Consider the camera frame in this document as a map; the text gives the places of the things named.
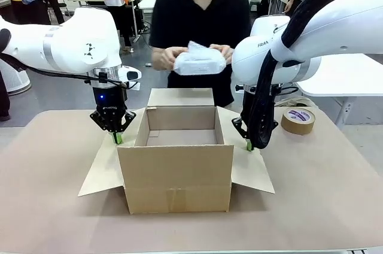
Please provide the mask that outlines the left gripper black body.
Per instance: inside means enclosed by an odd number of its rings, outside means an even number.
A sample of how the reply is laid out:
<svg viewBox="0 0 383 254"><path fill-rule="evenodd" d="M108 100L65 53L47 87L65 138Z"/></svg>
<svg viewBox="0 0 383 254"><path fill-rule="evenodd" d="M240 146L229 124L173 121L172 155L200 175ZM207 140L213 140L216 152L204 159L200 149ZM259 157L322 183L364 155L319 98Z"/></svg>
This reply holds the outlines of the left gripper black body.
<svg viewBox="0 0 383 254"><path fill-rule="evenodd" d="M127 107L125 105L125 90L118 87L98 88L93 87L93 94L96 103L96 110L101 114L110 113L118 121L117 126L121 124Z"/></svg>

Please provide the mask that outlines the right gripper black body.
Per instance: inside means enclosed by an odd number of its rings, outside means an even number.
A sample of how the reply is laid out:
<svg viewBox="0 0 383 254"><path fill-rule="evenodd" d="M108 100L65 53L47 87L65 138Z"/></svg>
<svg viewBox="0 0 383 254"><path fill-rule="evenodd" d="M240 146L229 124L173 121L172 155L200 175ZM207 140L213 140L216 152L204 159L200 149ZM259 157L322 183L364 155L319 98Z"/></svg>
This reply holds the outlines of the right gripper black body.
<svg viewBox="0 0 383 254"><path fill-rule="evenodd" d="M241 119L247 127L248 134L252 133L252 121L253 121L253 104L255 101L255 94L244 92Z"/></svg>

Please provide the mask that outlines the person's left hand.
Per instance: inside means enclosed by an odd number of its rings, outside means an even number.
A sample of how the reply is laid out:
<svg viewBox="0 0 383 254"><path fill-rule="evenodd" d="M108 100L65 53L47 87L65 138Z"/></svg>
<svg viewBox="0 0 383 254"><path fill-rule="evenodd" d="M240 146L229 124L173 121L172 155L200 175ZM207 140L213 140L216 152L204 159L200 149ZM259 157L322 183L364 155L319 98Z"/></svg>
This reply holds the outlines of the person's left hand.
<svg viewBox="0 0 383 254"><path fill-rule="evenodd" d="M219 44L211 44L210 48L218 50L225 58L227 65L230 65L232 63L232 55L234 52L233 48L231 48L228 45L219 45Z"/></svg>

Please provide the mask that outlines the person's right hand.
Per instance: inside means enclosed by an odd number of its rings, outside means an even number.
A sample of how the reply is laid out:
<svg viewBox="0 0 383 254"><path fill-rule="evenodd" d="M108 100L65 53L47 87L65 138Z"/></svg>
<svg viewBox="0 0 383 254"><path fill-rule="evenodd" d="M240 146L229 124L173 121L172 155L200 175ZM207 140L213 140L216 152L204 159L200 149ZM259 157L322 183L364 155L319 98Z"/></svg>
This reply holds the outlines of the person's right hand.
<svg viewBox="0 0 383 254"><path fill-rule="evenodd" d="M155 48L153 65L157 70L172 71L176 58L185 52L188 52L187 47L168 47L167 49Z"/></svg>

